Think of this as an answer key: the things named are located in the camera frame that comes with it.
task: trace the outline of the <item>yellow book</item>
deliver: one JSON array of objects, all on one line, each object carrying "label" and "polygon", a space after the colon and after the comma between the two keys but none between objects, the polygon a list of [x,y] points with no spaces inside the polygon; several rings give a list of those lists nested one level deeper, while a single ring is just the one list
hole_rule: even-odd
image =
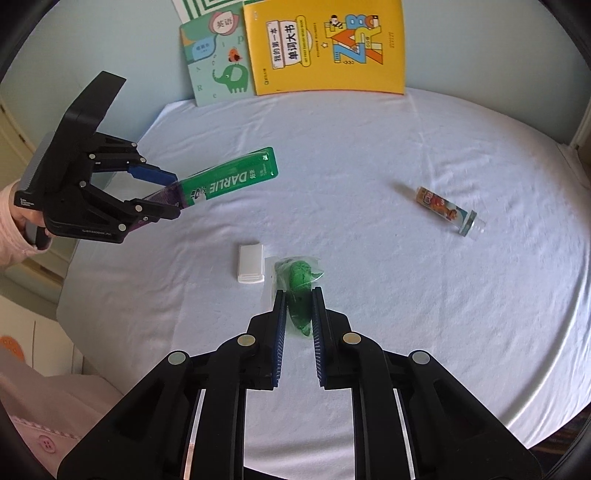
[{"label": "yellow book", "polygon": [[258,95],[404,93],[401,0],[266,0],[244,17]]}]

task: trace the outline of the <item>pink shirt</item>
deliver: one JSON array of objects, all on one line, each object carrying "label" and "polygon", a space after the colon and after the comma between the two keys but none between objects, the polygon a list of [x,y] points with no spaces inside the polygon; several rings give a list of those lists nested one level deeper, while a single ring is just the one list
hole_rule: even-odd
[{"label": "pink shirt", "polygon": [[15,263],[20,263],[39,253],[36,247],[32,247],[22,237],[8,209],[10,201],[10,184],[0,192],[0,268],[6,268]]},{"label": "pink shirt", "polygon": [[[39,253],[22,237],[0,192],[0,268]],[[44,377],[0,347],[0,402],[35,457],[57,476],[62,459],[121,399],[94,375]]]}]

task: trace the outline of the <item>toothpaste tube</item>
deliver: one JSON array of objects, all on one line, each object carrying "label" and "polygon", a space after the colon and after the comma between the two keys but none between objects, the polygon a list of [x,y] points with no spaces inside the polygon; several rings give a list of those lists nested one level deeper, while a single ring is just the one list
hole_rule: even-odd
[{"label": "toothpaste tube", "polygon": [[457,226],[461,236],[470,236],[476,239],[486,226],[482,220],[476,217],[474,210],[467,212],[425,187],[417,189],[416,201]]},{"label": "toothpaste tube", "polygon": [[[277,175],[275,152],[267,147],[176,181],[144,200],[177,205],[182,210],[225,193],[274,179]],[[148,223],[141,220],[132,230]]]}]

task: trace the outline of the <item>light blue wall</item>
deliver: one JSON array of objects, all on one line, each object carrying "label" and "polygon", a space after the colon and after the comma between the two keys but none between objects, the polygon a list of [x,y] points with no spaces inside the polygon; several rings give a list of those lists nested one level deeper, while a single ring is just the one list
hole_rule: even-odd
[{"label": "light blue wall", "polygon": [[[407,85],[507,113],[569,142],[591,72],[538,0],[405,0]],[[61,0],[27,40],[0,95],[34,142],[101,70],[128,79],[101,131],[137,140],[190,98],[170,0]]]}]

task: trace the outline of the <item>green plastic bag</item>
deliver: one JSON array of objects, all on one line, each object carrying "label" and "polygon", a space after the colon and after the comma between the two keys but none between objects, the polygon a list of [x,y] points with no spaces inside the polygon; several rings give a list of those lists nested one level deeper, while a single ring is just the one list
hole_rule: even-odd
[{"label": "green plastic bag", "polygon": [[312,289],[323,274],[313,257],[289,257],[275,263],[277,289],[287,293],[291,321],[306,336],[312,333]]}]

